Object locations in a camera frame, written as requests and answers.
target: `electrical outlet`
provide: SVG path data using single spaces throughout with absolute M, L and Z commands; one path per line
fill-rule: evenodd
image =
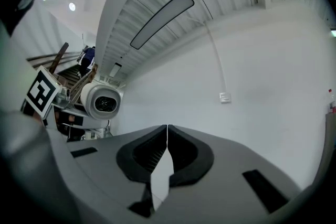
M 231 94 L 229 92 L 221 92 L 219 94 L 220 102 L 223 103 L 231 103 Z

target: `wall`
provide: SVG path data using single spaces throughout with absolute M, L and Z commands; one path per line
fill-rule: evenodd
M 0 111 L 20 111 L 36 72 L 13 45 L 2 22 L 0 22 L 0 70 Z
M 81 34 L 63 25 L 43 7 L 41 1 L 35 0 L 16 27 L 12 35 L 13 45 L 24 58 L 58 53 L 65 42 L 69 44 L 67 52 L 81 51 Z
M 296 2 L 258 7 L 209 23 L 232 103 L 204 27 L 128 80 L 112 133 L 176 124 L 240 142 L 312 183 L 321 159 L 336 45 L 316 14 Z

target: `dark jacket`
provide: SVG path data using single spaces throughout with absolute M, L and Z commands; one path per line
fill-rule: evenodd
M 93 59 L 94 56 L 95 56 L 95 53 L 94 53 L 95 51 L 96 51 L 96 50 L 93 49 L 93 48 L 87 48 L 86 50 L 84 50 L 85 55 L 84 55 L 83 59 L 88 59 L 88 60 L 90 60 L 90 62 L 91 62 L 92 59 Z

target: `wooden handrail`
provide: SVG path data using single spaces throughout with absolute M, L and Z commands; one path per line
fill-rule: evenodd
M 56 67 L 58 66 L 61 58 L 63 57 L 63 54 L 65 53 L 68 47 L 69 47 L 69 44 L 65 42 L 63 46 L 61 47 L 61 49 L 59 50 L 59 52 L 57 53 L 56 57 L 52 61 L 53 63 L 51 64 L 51 67 L 49 67 L 49 72 L 51 74 L 54 74 Z
M 78 56 L 79 55 L 70 55 L 70 56 L 61 58 L 61 60 L 69 59 L 69 58 L 74 58 L 73 60 L 76 60 L 78 58 Z M 36 68 L 36 67 L 39 67 L 39 66 L 43 66 L 43 65 L 46 65 L 47 63 L 51 63 L 53 61 L 54 61 L 54 59 L 53 60 L 48 60 L 48 61 L 45 61 L 45 62 L 42 62 L 42 63 L 37 63 L 36 65 L 33 65 L 33 67 Z
M 58 65 L 62 65 L 63 63 L 72 62 L 72 61 L 75 61 L 76 59 L 77 59 L 77 56 L 75 56 L 74 58 L 71 58 L 70 60 L 60 62 Z
M 93 81 L 97 73 L 97 69 L 98 65 L 94 64 L 91 71 L 88 72 L 84 77 L 77 81 L 75 85 L 72 86 L 72 88 L 70 89 L 70 102 L 75 103 L 78 100 L 83 87 Z
M 64 55 L 69 55 L 69 54 L 80 54 L 82 51 L 73 51 L 73 52 L 65 52 Z M 46 54 L 46 55 L 40 55 L 40 56 L 36 56 L 36 57 L 31 57 L 31 58 L 27 58 L 26 61 L 31 62 L 34 60 L 38 60 L 38 59 L 43 59 L 43 58 L 48 58 L 48 57 L 52 57 L 52 56 L 57 56 L 58 54 Z

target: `white cable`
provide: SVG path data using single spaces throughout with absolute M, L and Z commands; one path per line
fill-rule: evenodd
M 218 53 L 218 50 L 217 50 L 217 47 L 216 47 L 216 43 L 215 43 L 215 40 L 211 34 L 211 31 L 209 29 L 209 26 L 206 22 L 201 22 L 197 19 L 194 19 L 194 18 L 191 18 L 189 16 L 186 16 L 186 18 L 190 19 L 190 20 L 193 20 L 195 22 L 198 22 L 200 23 L 201 25 L 205 26 L 206 27 L 206 30 L 207 30 L 207 33 L 208 35 L 210 36 L 210 41 L 212 43 L 212 47 L 214 49 L 214 54 L 215 54 L 215 58 L 216 58 L 216 61 L 217 61 L 217 64 L 218 64 L 218 69 L 219 69 L 219 72 L 220 72 L 220 75 L 221 75 L 221 84 L 222 84 L 222 92 L 226 92 L 226 83 L 225 83 L 225 75 L 224 75 L 224 69 L 223 69 L 223 64 L 222 64 L 222 60 L 220 59 L 220 56 L 219 56 L 219 53 Z

